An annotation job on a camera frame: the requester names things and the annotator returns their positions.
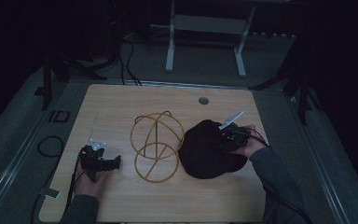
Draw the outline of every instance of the hand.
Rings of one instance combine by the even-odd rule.
[[[257,137],[257,133],[255,131],[254,125],[248,125],[247,128],[251,129],[251,135]],[[257,141],[253,137],[249,138],[248,144],[245,147],[240,147],[237,150],[233,151],[232,153],[240,154],[242,156],[247,157],[248,159],[255,153],[257,150],[266,147],[261,142]]]
[[[86,194],[99,200],[103,192],[103,186],[108,176],[108,172],[102,172],[102,174],[97,179],[97,182],[95,183],[84,172],[85,171],[81,166],[81,161],[79,161],[79,163],[77,164],[77,174],[74,188],[75,196],[80,194]]]

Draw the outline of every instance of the black wire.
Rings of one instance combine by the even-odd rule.
[[[312,224],[312,221],[310,220],[310,217],[307,216],[307,214],[305,214],[304,211],[302,211],[299,207],[295,206],[292,203],[289,203],[288,201],[286,201],[284,198],[280,197],[279,195],[275,194],[274,192],[272,192],[272,190],[266,188],[265,186],[263,186],[263,189],[266,191],[267,194],[269,194],[271,197],[273,197],[275,200],[277,200],[278,202],[280,202],[281,204],[285,205],[286,207],[294,210],[295,212],[297,212],[299,215],[302,216],[302,218],[304,218],[304,221],[306,221],[308,224]]]
[[[130,46],[131,46],[131,52],[130,52],[130,56],[129,56],[129,58],[127,59],[127,62],[126,62],[126,64],[124,65],[124,62],[123,62],[123,58],[121,57],[121,55],[119,54],[118,55],[118,60],[120,61],[120,68],[121,68],[121,73],[120,73],[120,75],[121,75],[121,83],[123,84],[123,85],[125,85],[125,81],[124,81],[124,71],[126,71],[129,75],[130,75],[130,77],[132,78],[132,80],[133,80],[133,82],[135,83],[135,85],[139,85],[139,86],[142,86],[142,83],[141,83],[141,81],[139,80],[139,78],[138,77],[136,77],[133,73],[132,73],[132,71],[130,70],[130,60],[131,60],[131,57],[132,57],[132,54],[133,54],[133,49],[134,49],[134,47],[133,47],[133,44],[130,42],[130,41],[128,41],[128,40],[124,40],[123,39],[123,42],[124,43],[127,43],[127,44],[129,44]]]
[[[248,135],[250,138],[254,138],[255,140],[259,141],[261,144],[263,144],[264,146],[266,147],[271,147],[269,144],[267,144],[266,140],[264,139],[263,135],[261,135],[261,133],[259,133],[258,131],[256,131],[255,129],[251,129],[249,128],[249,130],[252,130],[252,131],[255,131],[255,133],[257,133],[257,136],[253,136],[251,134],[248,134],[248,133],[242,133],[242,132],[234,132],[234,133],[240,133],[240,134],[243,134],[243,135]]]
[[[115,59],[115,61],[114,61],[113,63],[111,63],[109,66],[106,66],[106,67],[104,67],[103,69],[102,69],[102,68],[97,68],[97,69],[94,69],[94,70],[95,70],[95,71],[98,71],[98,73],[101,74],[101,73],[104,73],[104,72],[106,72],[107,70],[109,70],[109,69],[115,67],[115,66],[117,65],[117,63],[118,63],[118,56],[117,56],[117,58]]]
[[[83,175],[83,174],[85,174],[87,172],[87,170],[84,170],[78,177],[77,177],[77,179],[75,180],[75,183],[76,183],[76,181]]]
[[[59,140],[59,142],[61,144],[60,154],[49,155],[47,153],[44,153],[41,150],[40,146],[42,145],[42,143],[44,143],[45,141],[47,141],[48,139],[51,139],[51,138]],[[56,157],[58,157],[58,159],[56,161],[56,164],[54,165],[54,168],[50,171],[50,174],[48,175],[48,178],[46,179],[45,183],[43,184],[43,188],[45,188],[46,185],[48,184],[49,180],[51,179],[51,177],[54,175],[55,171],[57,170],[58,164],[59,164],[59,162],[61,160],[61,156],[62,156],[62,153],[63,153],[63,141],[62,141],[62,139],[60,137],[58,137],[56,135],[48,136],[48,137],[44,138],[42,141],[40,141],[39,144],[37,144],[37,151],[44,157],[48,157],[48,158],[56,158]],[[40,196],[41,195],[39,193],[37,193],[37,196],[36,196],[36,198],[34,200],[34,205],[33,205],[32,211],[31,211],[31,223],[34,223],[34,212],[35,212],[35,209],[36,209],[37,202],[40,199]]]
[[[66,198],[66,206],[65,206],[65,210],[63,211],[64,213],[66,212],[66,210],[68,210],[69,205],[71,204],[72,201],[72,196],[74,194],[74,187],[75,187],[75,182],[76,182],[76,173],[77,173],[77,166],[79,164],[79,160],[80,160],[80,153],[82,153],[82,149],[79,151],[79,153],[77,154],[77,158],[76,158],[76,163],[75,163],[75,169],[74,172],[72,173],[72,178],[71,178],[71,185],[69,187],[69,191],[68,191],[68,196]]]
[[[87,67],[88,69],[91,69],[94,72],[97,72],[99,69],[103,69],[103,68],[105,68],[105,67],[107,67],[109,65],[110,65],[109,68],[114,67],[115,66],[114,63],[117,63],[117,59],[118,59],[118,57],[115,58],[115,59],[108,58],[107,61],[105,61],[103,63],[98,63],[98,64],[85,66],[85,67]]]

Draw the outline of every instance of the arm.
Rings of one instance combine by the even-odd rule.
[[[60,224],[90,224],[96,223],[98,216],[99,198],[108,173],[103,172],[97,182],[93,182],[81,168],[79,162],[74,188],[75,197],[62,216]]]
[[[255,126],[250,128],[252,135],[256,136]],[[270,147],[251,137],[246,147],[234,153],[247,157],[253,163],[267,192],[263,223],[310,223],[302,212],[304,202],[300,187]]]

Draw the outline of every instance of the person's left hand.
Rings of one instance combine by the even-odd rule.
[[[84,173],[84,170],[81,166],[81,161],[79,161],[77,164],[77,174],[74,188],[75,196],[86,194],[99,200],[101,194],[103,193],[103,186],[107,176],[108,172],[102,172],[98,177],[97,182],[94,183],[90,177]]]

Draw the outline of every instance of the black hat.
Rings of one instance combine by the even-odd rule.
[[[211,179],[240,170],[247,158],[222,150],[221,123],[203,120],[185,134],[179,148],[179,159],[186,172],[199,179]]]

